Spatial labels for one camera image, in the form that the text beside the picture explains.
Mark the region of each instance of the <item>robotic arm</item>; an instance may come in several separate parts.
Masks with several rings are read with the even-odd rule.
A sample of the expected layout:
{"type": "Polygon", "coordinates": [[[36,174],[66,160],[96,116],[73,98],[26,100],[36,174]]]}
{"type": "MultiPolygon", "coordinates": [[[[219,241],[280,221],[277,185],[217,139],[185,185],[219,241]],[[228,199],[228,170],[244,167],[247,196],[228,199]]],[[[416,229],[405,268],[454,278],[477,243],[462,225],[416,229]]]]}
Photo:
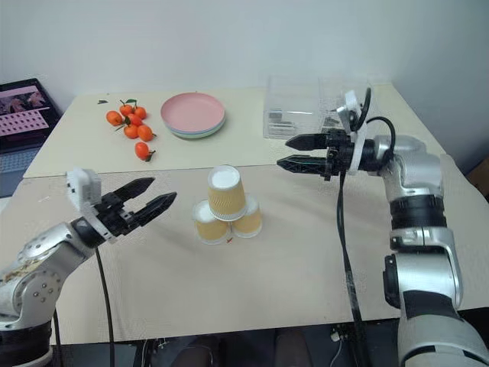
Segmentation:
{"type": "Polygon", "coordinates": [[[139,178],[101,196],[93,171],[68,173],[70,199],[83,216],[41,233],[0,271],[0,366],[41,366],[51,360],[51,318],[66,278],[103,242],[148,224],[175,200],[176,193],[168,193],[136,213],[126,212],[124,202],[153,181],[139,178]]]}
{"type": "MultiPolygon", "coordinates": [[[[341,118],[345,110],[348,98],[347,106],[338,109],[341,118]]],[[[351,171],[359,151],[354,168],[381,176],[390,204],[390,248],[395,253],[385,258],[384,293],[386,301],[401,312],[399,364],[489,365],[481,337],[456,312],[463,287],[453,233],[443,215],[439,158],[409,136],[398,136],[394,146],[390,136],[362,139],[358,147],[355,129],[350,129],[353,134],[347,132],[358,121],[352,112],[346,114],[350,126],[345,130],[298,135],[286,143],[300,151],[328,149],[326,158],[292,155],[277,164],[287,171],[330,180],[341,171],[351,171]]]]}

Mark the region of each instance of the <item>person's leg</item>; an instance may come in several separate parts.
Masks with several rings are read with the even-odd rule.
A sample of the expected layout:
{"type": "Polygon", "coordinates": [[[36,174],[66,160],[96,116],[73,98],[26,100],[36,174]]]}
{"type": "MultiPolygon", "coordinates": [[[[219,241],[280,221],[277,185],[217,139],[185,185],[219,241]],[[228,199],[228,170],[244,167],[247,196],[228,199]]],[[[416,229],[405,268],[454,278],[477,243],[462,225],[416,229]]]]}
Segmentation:
{"type": "Polygon", "coordinates": [[[218,365],[219,339],[199,336],[176,356],[171,367],[212,367],[218,365]]]}
{"type": "Polygon", "coordinates": [[[277,329],[275,367],[312,367],[306,339],[300,328],[277,329]]]}

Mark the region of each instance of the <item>pink plate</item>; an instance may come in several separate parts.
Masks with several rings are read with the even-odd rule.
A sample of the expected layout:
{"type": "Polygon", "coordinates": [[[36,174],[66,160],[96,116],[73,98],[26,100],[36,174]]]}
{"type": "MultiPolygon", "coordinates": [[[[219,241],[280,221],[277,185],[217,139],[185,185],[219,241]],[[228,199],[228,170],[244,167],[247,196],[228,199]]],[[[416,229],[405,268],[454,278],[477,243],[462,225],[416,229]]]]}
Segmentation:
{"type": "Polygon", "coordinates": [[[161,106],[161,117],[171,130],[196,134],[219,125],[224,118],[224,106],[208,94],[182,93],[161,106]]]}

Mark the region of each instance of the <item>beige tabletop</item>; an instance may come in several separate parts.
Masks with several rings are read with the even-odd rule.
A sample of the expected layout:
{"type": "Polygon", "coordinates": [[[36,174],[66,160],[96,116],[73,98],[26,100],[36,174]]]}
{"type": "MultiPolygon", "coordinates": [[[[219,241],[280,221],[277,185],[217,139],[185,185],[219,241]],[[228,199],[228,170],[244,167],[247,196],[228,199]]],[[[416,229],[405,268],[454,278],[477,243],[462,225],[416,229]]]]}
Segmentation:
{"type": "MultiPolygon", "coordinates": [[[[427,141],[431,152],[443,153],[392,86],[381,86],[374,91],[377,104],[395,121],[400,133],[422,138],[427,141]]],[[[213,137],[216,141],[221,133],[233,139],[230,132],[238,131],[235,125],[248,120],[235,114],[232,106],[240,106],[242,113],[261,118],[261,114],[255,111],[262,108],[258,102],[259,96],[262,97],[259,89],[212,93],[223,100],[229,117],[228,130],[213,137]],[[243,107],[230,96],[248,96],[241,102],[246,104],[246,101],[255,100],[256,105],[250,103],[243,107]]],[[[52,160],[49,162],[44,154],[45,151],[61,149],[63,144],[67,144],[63,140],[70,141],[68,145],[72,148],[78,142],[86,141],[87,133],[83,133],[83,129],[74,120],[70,122],[68,117],[76,115],[74,107],[79,106],[80,100],[89,98],[97,106],[96,100],[101,96],[79,97],[74,102],[34,162],[31,176],[56,175],[71,168],[64,158],[49,154],[52,160]],[[67,137],[71,131],[67,127],[70,123],[78,135],[77,139],[67,137]]],[[[99,123],[102,127],[107,125],[103,121],[99,123]]],[[[164,142],[172,141],[173,136],[165,134],[164,129],[162,126],[162,139],[158,144],[166,156],[164,142]]],[[[236,144],[240,144],[238,140],[245,141],[256,134],[256,144],[262,144],[256,150],[275,154],[272,162],[269,162],[270,158],[264,159],[262,162],[265,164],[289,154],[288,151],[275,151],[282,149],[283,141],[266,140],[263,143],[264,139],[259,138],[261,121],[251,123],[250,129],[243,129],[242,133],[244,135],[240,139],[234,140],[236,144]]],[[[126,140],[122,139],[121,142],[117,140],[117,144],[112,142],[105,145],[105,149],[98,149],[98,139],[100,137],[95,136],[93,144],[67,149],[70,152],[67,154],[77,159],[76,163],[82,167],[94,167],[102,172],[128,171],[101,174],[103,192],[114,190],[136,177],[155,177],[144,195],[128,202],[130,209],[143,206],[160,193],[178,192],[175,203],[162,216],[143,229],[120,238],[114,245],[101,246],[117,340],[351,320],[335,224],[337,179],[325,183],[319,177],[291,174],[275,165],[256,166],[256,162],[263,158],[254,154],[250,147],[247,151],[253,159],[240,164],[235,161],[238,156],[227,156],[231,161],[216,161],[220,158],[201,149],[201,155],[196,156],[200,166],[211,167],[218,163],[252,166],[239,167],[239,170],[245,190],[257,197],[264,214],[264,227],[256,238],[233,237],[228,244],[208,246],[197,239],[191,220],[193,205],[206,197],[208,168],[175,170],[171,167],[173,161],[164,159],[155,160],[150,165],[129,159],[122,162],[113,160],[107,164],[107,157],[111,157],[113,150],[123,154],[130,146],[124,146],[126,140]],[[111,170],[111,164],[117,168],[111,170]]],[[[206,140],[194,143],[203,146],[208,144],[206,140]]],[[[176,141],[190,144],[181,139],[176,141]]],[[[179,149],[185,156],[186,150],[179,149]]],[[[489,294],[481,279],[487,278],[489,206],[461,175],[453,160],[444,154],[441,158],[445,214],[455,232],[465,283],[462,308],[487,306],[489,294]]],[[[185,160],[180,163],[187,167],[185,160]]],[[[0,214],[0,267],[7,265],[22,245],[40,231],[78,216],[66,198],[65,189],[65,180],[61,176],[22,181],[0,214]]],[[[364,173],[347,177],[345,226],[363,317],[366,320],[397,317],[398,311],[384,300],[382,271],[384,256],[390,254],[390,216],[379,177],[368,177],[364,173]]],[[[68,278],[57,306],[64,343],[108,340],[102,287],[94,258],[68,278]]]]}

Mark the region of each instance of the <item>laptop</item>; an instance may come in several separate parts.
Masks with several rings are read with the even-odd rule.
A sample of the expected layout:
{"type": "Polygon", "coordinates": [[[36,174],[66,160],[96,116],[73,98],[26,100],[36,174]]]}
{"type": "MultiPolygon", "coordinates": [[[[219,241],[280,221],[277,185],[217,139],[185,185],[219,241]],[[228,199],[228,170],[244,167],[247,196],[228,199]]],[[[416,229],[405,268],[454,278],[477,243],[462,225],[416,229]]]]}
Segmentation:
{"type": "Polygon", "coordinates": [[[14,193],[59,120],[37,79],[0,84],[0,197],[14,193]]]}

